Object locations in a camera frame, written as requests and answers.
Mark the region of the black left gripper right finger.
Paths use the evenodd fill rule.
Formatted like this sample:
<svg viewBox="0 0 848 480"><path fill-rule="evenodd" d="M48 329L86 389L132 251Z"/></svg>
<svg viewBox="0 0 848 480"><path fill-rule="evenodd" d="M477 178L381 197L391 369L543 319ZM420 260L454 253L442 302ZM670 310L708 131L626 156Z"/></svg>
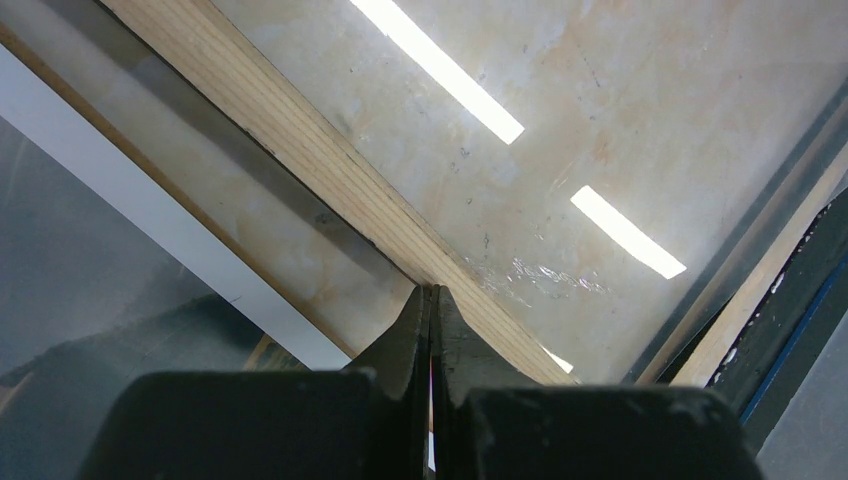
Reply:
<svg viewBox="0 0 848 480"><path fill-rule="evenodd" d="M669 386L544 386L432 291L435 475L439 479L758 479L734 413Z"/></svg>

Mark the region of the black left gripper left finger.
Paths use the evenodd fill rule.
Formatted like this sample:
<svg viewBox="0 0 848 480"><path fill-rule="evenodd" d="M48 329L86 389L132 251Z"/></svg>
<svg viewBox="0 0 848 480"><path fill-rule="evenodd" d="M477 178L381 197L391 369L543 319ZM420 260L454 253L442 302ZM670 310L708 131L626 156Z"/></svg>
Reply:
<svg viewBox="0 0 848 480"><path fill-rule="evenodd" d="M431 291L336 371L156 372L114 403L83 479L425 479Z"/></svg>

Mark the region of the wooden picture frame with glass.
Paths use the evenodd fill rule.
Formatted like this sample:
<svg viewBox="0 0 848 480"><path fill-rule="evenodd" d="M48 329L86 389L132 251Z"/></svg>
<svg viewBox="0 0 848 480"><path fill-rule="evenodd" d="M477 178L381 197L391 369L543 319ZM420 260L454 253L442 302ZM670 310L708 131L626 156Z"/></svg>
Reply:
<svg viewBox="0 0 848 480"><path fill-rule="evenodd" d="M830 166L843 1L109 1L544 382L659 377Z"/></svg>

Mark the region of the landscape photo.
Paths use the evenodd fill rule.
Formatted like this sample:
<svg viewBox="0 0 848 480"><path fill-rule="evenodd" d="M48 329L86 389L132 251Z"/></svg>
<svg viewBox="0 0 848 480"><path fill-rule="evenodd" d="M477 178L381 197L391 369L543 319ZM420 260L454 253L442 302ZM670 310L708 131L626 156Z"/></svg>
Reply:
<svg viewBox="0 0 848 480"><path fill-rule="evenodd" d="M1 475L71 479L157 371L303 362L8 121L1 124Z"/></svg>

